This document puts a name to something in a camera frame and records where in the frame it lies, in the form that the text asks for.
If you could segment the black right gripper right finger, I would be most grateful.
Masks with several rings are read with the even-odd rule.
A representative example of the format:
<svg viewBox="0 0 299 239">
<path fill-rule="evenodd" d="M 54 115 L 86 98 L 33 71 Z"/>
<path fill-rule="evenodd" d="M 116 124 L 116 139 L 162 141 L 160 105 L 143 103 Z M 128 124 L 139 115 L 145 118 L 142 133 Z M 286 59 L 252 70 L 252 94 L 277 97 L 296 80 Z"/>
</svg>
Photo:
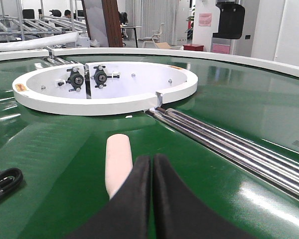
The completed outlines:
<svg viewBox="0 0 299 239">
<path fill-rule="evenodd" d="M 196 197 L 164 154 L 153 158 L 152 194 L 158 239 L 252 238 Z"/>
</svg>

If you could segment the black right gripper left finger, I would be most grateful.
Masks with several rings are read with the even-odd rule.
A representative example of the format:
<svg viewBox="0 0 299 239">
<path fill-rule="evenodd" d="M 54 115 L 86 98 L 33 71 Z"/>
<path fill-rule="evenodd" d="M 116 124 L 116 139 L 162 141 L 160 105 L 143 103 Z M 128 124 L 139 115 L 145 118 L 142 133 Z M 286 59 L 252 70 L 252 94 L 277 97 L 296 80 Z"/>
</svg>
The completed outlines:
<svg viewBox="0 0 299 239">
<path fill-rule="evenodd" d="M 150 157 L 139 156 L 112 199 L 67 239 L 146 239 L 150 216 Z"/>
</svg>

